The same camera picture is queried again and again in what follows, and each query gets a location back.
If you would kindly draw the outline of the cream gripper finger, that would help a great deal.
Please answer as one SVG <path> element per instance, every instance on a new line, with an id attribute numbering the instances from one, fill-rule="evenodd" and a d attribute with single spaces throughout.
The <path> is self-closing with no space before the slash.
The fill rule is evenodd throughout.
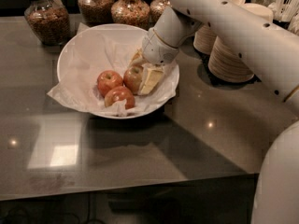
<path id="1" fill-rule="evenodd" d="M 145 63 L 142 65 L 143 73 L 138 95 L 148 95 L 158 85 L 164 76 L 164 70 L 160 65 Z"/>
<path id="2" fill-rule="evenodd" d="M 148 61 L 143 57 L 143 54 L 142 54 L 142 50 L 141 49 L 138 49 L 134 56 L 132 57 L 131 61 L 129 62 L 129 65 L 130 66 L 133 66 L 133 65 L 142 65 L 144 63 L 147 63 Z"/>

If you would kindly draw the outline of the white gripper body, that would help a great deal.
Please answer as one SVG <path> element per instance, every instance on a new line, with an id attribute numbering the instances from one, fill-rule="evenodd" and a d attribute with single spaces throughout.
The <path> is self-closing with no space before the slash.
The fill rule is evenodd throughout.
<path id="1" fill-rule="evenodd" d="M 166 45 L 150 28 L 142 40 L 142 55 L 152 64 L 165 65 L 174 61 L 178 55 L 178 49 Z"/>

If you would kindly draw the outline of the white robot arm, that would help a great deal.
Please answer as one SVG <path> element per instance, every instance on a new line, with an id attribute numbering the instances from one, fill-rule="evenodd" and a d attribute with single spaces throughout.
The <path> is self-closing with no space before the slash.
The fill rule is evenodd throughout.
<path id="1" fill-rule="evenodd" d="M 228 0 L 169 0 L 142 41 L 150 63 L 169 64 L 184 40 L 205 24 L 293 113 L 299 112 L 299 36 Z M 299 224 L 299 122 L 268 149 L 250 224 Z"/>

